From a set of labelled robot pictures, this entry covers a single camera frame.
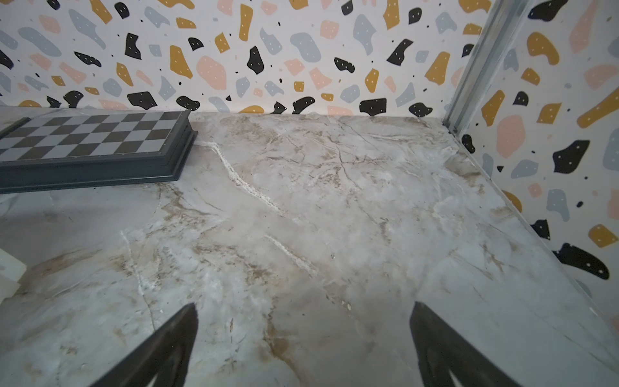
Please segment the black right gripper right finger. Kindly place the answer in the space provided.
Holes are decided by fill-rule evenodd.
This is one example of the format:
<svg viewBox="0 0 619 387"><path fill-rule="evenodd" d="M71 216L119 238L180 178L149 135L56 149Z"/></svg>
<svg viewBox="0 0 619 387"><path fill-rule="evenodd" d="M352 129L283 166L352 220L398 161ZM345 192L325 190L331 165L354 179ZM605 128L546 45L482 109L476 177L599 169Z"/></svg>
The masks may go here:
<svg viewBox="0 0 619 387"><path fill-rule="evenodd" d="M423 385L518 385L426 304L414 304L409 327Z"/></svg>

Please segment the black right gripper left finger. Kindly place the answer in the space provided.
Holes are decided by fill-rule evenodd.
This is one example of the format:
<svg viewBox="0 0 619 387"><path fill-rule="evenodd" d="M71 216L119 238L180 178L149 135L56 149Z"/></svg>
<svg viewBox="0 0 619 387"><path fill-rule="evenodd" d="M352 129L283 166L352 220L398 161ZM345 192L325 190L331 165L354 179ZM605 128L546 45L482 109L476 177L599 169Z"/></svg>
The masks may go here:
<svg viewBox="0 0 619 387"><path fill-rule="evenodd" d="M197 333L198 312L189 303L93 385L182 387Z"/></svg>

